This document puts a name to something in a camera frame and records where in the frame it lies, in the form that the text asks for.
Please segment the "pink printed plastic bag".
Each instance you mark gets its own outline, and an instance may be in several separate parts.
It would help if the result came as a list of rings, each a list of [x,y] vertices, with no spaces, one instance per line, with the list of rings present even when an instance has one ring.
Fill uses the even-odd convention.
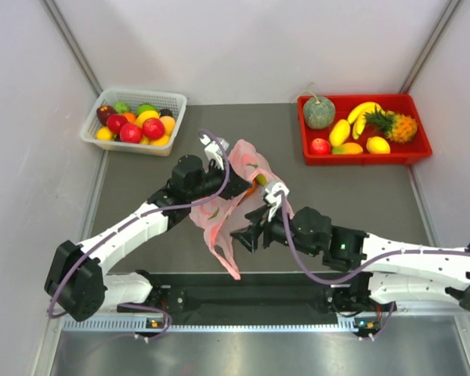
[[[251,143],[238,140],[229,154],[232,171],[246,181],[253,183],[263,176],[268,183],[281,182],[275,175],[269,162]],[[192,209],[190,219],[204,231],[204,242],[208,250],[234,279],[240,279],[240,271],[233,253],[233,238],[230,234],[249,225],[245,215],[265,204],[260,189],[255,188],[249,194],[238,195],[232,199],[217,197],[207,204]]]

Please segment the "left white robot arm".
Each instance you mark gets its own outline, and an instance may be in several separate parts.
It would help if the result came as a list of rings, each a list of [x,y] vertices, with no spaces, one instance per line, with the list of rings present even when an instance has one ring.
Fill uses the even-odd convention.
[[[235,198],[249,188],[249,180],[230,164],[219,168],[210,161],[204,166],[197,156],[181,157],[166,184],[131,215],[99,235],[78,244],[67,240],[56,249],[44,286],[51,298],[49,316],[57,316],[55,306],[76,321],[124,304],[156,309],[162,293],[146,273],[110,275],[109,271],[136,248],[183,221],[193,205]]]

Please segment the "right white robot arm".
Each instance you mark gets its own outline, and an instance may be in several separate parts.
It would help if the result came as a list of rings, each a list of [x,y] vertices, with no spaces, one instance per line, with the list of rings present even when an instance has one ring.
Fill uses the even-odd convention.
[[[295,259],[320,255],[322,263],[345,275],[317,283],[341,286],[361,310],[375,303],[438,301],[470,312],[470,243],[463,248],[434,248],[403,243],[333,225],[331,218],[304,207],[294,215],[260,207],[246,214],[248,224],[231,233],[249,251],[258,243],[287,245]]]

